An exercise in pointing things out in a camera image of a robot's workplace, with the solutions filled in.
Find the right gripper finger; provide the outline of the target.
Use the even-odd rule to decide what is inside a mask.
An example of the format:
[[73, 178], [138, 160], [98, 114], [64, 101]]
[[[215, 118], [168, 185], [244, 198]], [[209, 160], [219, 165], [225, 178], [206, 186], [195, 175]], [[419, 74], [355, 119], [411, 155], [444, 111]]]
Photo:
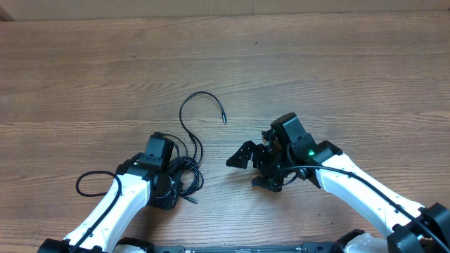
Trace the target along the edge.
[[277, 193], [282, 191], [283, 177], [282, 176], [256, 176], [252, 180], [252, 186], [257, 186], [271, 192]]
[[252, 166], [257, 168], [258, 157], [259, 146], [252, 141], [246, 141], [234, 155], [227, 159], [226, 166], [247, 169], [248, 163], [252, 162]]

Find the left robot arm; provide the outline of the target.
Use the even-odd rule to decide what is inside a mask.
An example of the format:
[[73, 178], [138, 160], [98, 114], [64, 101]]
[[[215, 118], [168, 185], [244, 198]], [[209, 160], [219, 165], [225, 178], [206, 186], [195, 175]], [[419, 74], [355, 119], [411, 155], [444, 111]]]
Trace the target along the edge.
[[183, 186], [178, 150], [166, 134], [155, 132], [146, 149], [121, 163], [113, 183], [88, 217], [62, 240], [47, 239], [39, 252], [113, 252], [134, 216], [150, 205], [175, 208]]

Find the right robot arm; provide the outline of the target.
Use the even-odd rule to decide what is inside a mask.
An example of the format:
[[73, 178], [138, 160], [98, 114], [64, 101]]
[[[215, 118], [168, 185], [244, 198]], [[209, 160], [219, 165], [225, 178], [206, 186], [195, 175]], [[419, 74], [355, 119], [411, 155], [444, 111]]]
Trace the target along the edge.
[[360, 169], [329, 141], [317, 143], [294, 112], [279, 117], [262, 132], [261, 144], [247, 141], [227, 159], [229, 167], [260, 174], [252, 185], [274, 193], [291, 181], [310, 181], [340, 198], [381, 234], [374, 238], [355, 229], [335, 242], [304, 242], [301, 252], [448, 252], [449, 209], [409, 200]]

